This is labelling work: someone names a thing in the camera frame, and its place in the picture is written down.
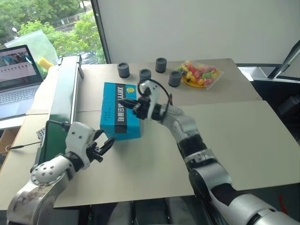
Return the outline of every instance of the plastic bag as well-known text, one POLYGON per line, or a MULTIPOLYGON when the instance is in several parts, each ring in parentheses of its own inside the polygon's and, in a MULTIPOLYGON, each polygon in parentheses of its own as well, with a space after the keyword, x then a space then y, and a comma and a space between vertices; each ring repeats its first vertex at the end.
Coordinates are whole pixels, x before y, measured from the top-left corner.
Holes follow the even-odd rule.
POLYGON ((59 61, 53 45, 42 30, 18 37, 17 39, 7 42, 4 45, 7 48, 19 45, 27 45, 35 62, 38 62, 42 57, 54 65, 58 64, 59 61))
POLYGON ((181 72, 184 83, 209 90, 224 74, 224 72, 213 66, 186 61, 176 68, 181 72))

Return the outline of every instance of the gray cylinder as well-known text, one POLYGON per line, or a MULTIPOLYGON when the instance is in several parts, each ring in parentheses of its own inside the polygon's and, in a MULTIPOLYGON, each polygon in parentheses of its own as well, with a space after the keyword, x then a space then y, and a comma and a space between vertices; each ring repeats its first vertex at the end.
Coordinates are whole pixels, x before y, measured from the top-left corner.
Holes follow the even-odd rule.
POLYGON ((178 87, 181 81, 181 73, 178 71, 172 71, 169 77, 169 85, 171 87, 178 87))
POLYGON ((130 73, 129 73, 129 65, 128 65, 128 63, 122 62, 122 63, 119 63, 117 66, 118 66, 119 76, 121 78, 127 78, 127 77, 129 77, 130 73))
POLYGON ((167 67, 167 60, 165 58, 157 58, 155 63, 155 71, 158 73, 164 73, 167 67))
POLYGON ((149 69, 140 70, 140 81, 151 79, 151 71, 149 69))

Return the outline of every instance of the laptop keyboard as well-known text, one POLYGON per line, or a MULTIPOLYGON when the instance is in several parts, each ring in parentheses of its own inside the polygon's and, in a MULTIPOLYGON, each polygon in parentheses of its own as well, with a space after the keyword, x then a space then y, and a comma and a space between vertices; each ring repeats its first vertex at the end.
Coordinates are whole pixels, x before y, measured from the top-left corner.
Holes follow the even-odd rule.
POLYGON ((33 98, 37 89, 38 89, 38 86, 36 86, 34 88, 30 88, 30 89, 18 90, 18 91, 9 92, 9 93, 1 93, 0 94, 0 105, 33 98))

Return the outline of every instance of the white table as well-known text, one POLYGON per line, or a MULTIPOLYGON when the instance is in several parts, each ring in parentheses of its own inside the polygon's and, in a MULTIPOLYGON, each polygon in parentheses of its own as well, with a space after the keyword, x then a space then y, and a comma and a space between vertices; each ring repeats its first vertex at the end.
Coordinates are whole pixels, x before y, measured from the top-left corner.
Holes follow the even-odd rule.
MULTIPOLYGON (((118 75, 117 64, 82 65, 85 78, 79 87, 77 111, 99 111, 102 106, 104 82, 135 84, 139 82, 139 70, 148 68, 152 78, 160 82, 168 92, 173 94, 176 105, 196 105, 222 102, 261 100, 251 83, 244 77, 232 59, 199 60, 199 62, 222 69, 225 74, 209 90, 192 88, 181 81, 177 88, 168 85, 169 74, 182 62, 168 62, 163 74, 155 72, 155 63, 129 64, 130 77, 122 79, 118 75)), ((36 94, 34 104, 27 114, 49 113, 52 106, 58 70, 51 68, 47 79, 36 94)), ((161 93, 161 102, 166 102, 166 96, 161 93)))
MULTIPOLYGON (((230 173, 236 189, 299 182, 300 148, 269 105, 261 101, 232 60, 202 62, 225 71, 209 91, 183 83, 171 88, 168 74, 155 73, 153 63, 130 64, 131 76, 127 79, 118 77, 115 64, 82 66, 85 79, 80 87, 77 119, 99 128, 103 83, 134 84, 138 82, 138 70, 150 68, 152 77, 173 93, 174 104, 196 119, 200 134, 230 173)), ((168 63, 168 70, 179 64, 168 63)), ((45 125, 51 108, 55 74, 36 97, 14 145, 37 141, 35 131, 45 125)), ((102 163, 93 162, 88 170, 78 172, 55 206, 192 195, 188 172, 170 132, 153 121, 142 121, 141 132, 142 138, 116 142, 102 163)), ((101 145, 105 140, 102 135, 97 142, 101 145)), ((28 181, 35 155, 36 146, 9 153, 0 171, 0 187, 5 190, 0 192, 0 210, 7 208, 28 181)))
POLYGON ((0 120, 0 130, 6 129, 6 128, 16 128, 22 126, 24 123, 25 116, 19 116, 15 118, 10 118, 6 120, 0 120))
MULTIPOLYGON (((265 101, 183 106, 203 140, 229 172, 237 190, 300 181, 300 147, 265 101)), ((100 112, 78 119, 98 128, 100 112)), ((48 115, 29 115, 14 145, 37 141, 48 115)), ((188 172, 170 132, 154 121, 141 122, 142 137, 116 142, 102 163, 76 174, 56 207, 192 195, 188 172)), ((106 140, 102 135, 101 145, 106 140)), ((28 181, 36 146, 14 150, 0 172, 0 210, 28 181)))

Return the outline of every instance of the yellow object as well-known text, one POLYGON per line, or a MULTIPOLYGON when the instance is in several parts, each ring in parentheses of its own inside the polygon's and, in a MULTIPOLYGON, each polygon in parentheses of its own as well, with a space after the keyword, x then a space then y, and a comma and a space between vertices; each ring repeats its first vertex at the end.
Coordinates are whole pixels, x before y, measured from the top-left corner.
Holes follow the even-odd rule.
POLYGON ((213 73, 212 75, 211 75, 211 77, 214 79, 214 80, 216 80, 217 78, 218 78, 218 74, 217 73, 213 73))
POLYGON ((193 66, 193 62, 192 61, 187 61, 186 62, 186 66, 191 66, 192 67, 193 66))
POLYGON ((181 68, 182 68, 184 71, 188 72, 188 68, 186 68, 186 66, 182 65, 181 68))
POLYGON ((200 86, 197 83, 193 83, 193 82, 187 82, 187 78, 185 76, 182 77, 182 80, 184 83, 188 84, 189 86, 195 87, 195 88, 205 88, 205 86, 200 86))
POLYGON ((191 82, 196 83, 196 78, 194 76, 191 76, 191 82))
POLYGON ((198 85, 203 86, 203 85, 204 85, 204 80, 203 80, 203 79, 200 79, 200 80, 198 81, 198 85))
POLYGON ((189 71, 186 75, 187 79, 190 79, 192 77, 193 73, 192 71, 189 71))
POLYGON ((53 63, 49 62, 49 61, 48 61, 47 59, 45 59, 44 57, 41 57, 41 58, 39 59, 38 64, 39 64, 42 68, 44 68, 44 69, 46 69, 46 70, 49 70, 49 68, 50 68, 51 66, 54 66, 53 63))
POLYGON ((195 66, 195 68, 198 69, 198 70, 200 70, 200 69, 202 68, 202 65, 198 65, 198 64, 197 64, 197 65, 195 66))
POLYGON ((133 92, 135 91, 135 89, 134 89, 134 88, 127 88, 126 91, 127 91, 128 93, 133 93, 133 92))
POLYGON ((220 69, 217 69, 217 75, 220 75, 222 71, 220 69))

